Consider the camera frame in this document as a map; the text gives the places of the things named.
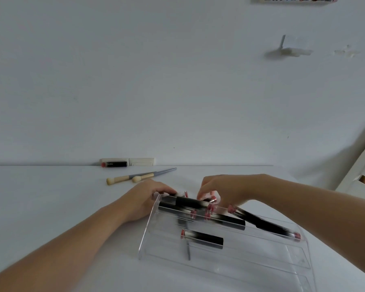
left hand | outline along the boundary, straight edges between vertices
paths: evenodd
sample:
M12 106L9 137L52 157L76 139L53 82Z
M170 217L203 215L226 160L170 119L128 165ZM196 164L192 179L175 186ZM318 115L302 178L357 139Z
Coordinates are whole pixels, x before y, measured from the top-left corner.
M152 179L140 182L115 201L125 212L125 222L134 221L148 215L154 205L152 195L155 192L177 193L170 186Z

hand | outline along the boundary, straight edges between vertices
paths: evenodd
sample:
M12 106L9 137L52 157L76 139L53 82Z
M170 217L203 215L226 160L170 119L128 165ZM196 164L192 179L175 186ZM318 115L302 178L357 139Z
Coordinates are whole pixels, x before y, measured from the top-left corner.
M262 175L214 175L206 176L197 194L197 199L202 200L212 191L220 195L219 207L228 208L231 204L239 206L257 196L258 179Z
M152 179L138 183L115 201L125 213L124 222L134 221L148 215L154 205L152 195L155 192L177 193L173 188Z

clear acrylic organizer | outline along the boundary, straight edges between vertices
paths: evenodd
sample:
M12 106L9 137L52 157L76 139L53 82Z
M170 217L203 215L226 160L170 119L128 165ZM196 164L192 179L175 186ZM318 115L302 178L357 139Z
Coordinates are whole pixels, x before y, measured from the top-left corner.
M261 217L301 234L301 239L277 235L246 222L246 227L209 218L204 211L191 212L165 206L176 197L159 195L151 211L141 245L140 260L227 281L249 291L316 292L308 243L302 229L285 221ZM227 209L217 213L233 217ZM189 237L199 232L223 238L223 246Z

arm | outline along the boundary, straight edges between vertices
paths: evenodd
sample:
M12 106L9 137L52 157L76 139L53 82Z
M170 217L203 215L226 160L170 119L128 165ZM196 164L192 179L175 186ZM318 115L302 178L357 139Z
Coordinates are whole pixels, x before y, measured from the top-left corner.
M365 200L268 175L208 176L198 193L221 196L219 206L258 200L295 221L365 272Z
M0 273L1 291L68 291L78 282L97 251L123 223L146 216L154 192L175 193L161 182L141 182Z

tabletop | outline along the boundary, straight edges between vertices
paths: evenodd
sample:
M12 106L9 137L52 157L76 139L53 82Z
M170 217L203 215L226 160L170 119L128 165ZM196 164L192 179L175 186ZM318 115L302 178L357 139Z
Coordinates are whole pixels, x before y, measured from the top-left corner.
M0 270L116 200L134 184L107 186L107 177L158 171L172 166L0 166ZM202 178L216 174L265 173L296 181L280 166L178 166L155 178L195 197ZM243 206L254 214L289 221L258 201ZM225 291L205 280L175 276L138 260L146 219L120 227L102 246L75 291ZM317 291L365 291L365 274L306 233Z

